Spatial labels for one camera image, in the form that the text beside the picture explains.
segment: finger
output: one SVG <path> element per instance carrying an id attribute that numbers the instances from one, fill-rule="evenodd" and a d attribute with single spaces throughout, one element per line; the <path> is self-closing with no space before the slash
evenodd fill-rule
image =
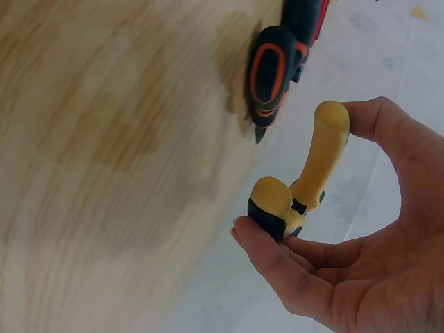
<path id="1" fill-rule="evenodd" d="M 235 230 L 250 261 L 273 287 L 285 307 L 327 325 L 333 286 L 310 275 L 285 255 L 279 244 L 252 219 L 238 219 Z"/>
<path id="2" fill-rule="evenodd" d="M 350 115 L 350 132 L 377 142 L 395 167 L 419 142 L 433 136 L 429 128 L 387 98 L 347 102 L 344 106 Z"/>
<path id="3" fill-rule="evenodd" d="M 294 253 L 292 250 L 287 248 L 284 244 L 279 244 L 281 249 L 284 251 L 286 255 L 288 255 L 293 261 L 295 261 L 299 266 L 301 266 L 303 269 L 306 270 L 309 274 L 315 275 L 316 269 L 314 266 L 306 260 L 302 255 L 299 255 L 298 253 Z"/>
<path id="4" fill-rule="evenodd" d="M 343 268 L 352 265 L 359 258 L 366 238 L 362 237 L 339 244 L 327 244 L 288 237 L 282 243 L 311 262 L 316 269 Z"/>
<path id="5" fill-rule="evenodd" d="M 346 268 L 322 268 L 316 271 L 316 276 L 336 286 L 342 282 L 345 273 L 344 270 L 346 270 Z"/>

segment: wood grain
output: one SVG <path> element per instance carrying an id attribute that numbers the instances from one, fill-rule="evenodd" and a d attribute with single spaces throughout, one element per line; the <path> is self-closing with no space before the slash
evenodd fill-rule
<path id="1" fill-rule="evenodd" d="M 153 332 L 253 163 L 273 0 L 0 1 L 0 332 Z"/>

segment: black and yellow handle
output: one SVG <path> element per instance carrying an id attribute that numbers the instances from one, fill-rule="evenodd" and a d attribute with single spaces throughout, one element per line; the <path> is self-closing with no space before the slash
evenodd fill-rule
<path id="1" fill-rule="evenodd" d="M 315 112 L 313 139 L 299 179 L 288 188 L 274 177 L 257 181 L 248 200 L 248 215 L 276 241 L 297 236 L 305 214 L 316 208 L 333 172 L 350 130 L 345 107 L 334 101 L 321 103 Z"/>
<path id="2" fill-rule="evenodd" d="M 334 101 L 321 103 L 314 114 L 314 131 L 307 161 L 300 177 L 290 186 L 291 195 L 310 212 L 318 207 L 323 190 L 347 144 L 350 118 Z"/>

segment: black rubber tip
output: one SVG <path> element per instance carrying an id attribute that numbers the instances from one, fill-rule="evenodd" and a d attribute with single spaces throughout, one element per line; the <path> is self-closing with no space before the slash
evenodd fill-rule
<path id="1" fill-rule="evenodd" d="M 265 136 L 266 128 L 256 127 L 255 135 L 256 135 L 256 144 L 259 144 Z"/>
<path id="2" fill-rule="evenodd" d="M 279 217 L 261 210 L 253 200 L 248 200 L 248 216 L 267 231 L 275 241 L 284 239 L 286 223 Z"/>

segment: orange and black grip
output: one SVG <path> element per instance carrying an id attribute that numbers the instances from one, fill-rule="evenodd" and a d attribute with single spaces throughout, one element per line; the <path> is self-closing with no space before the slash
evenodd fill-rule
<path id="1" fill-rule="evenodd" d="M 284 26 L 270 26 L 257 38 L 248 73 L 248 90 L 255 110 L 253 122 L 265 128 L 278 113 L 294 73 L 296 40 Z"/>
<path id="2" fill-rule="evenodd" d="M 323 0 L 284 0 L 282 25 L 299 43 L 311 47 L 316 34 Z"/>

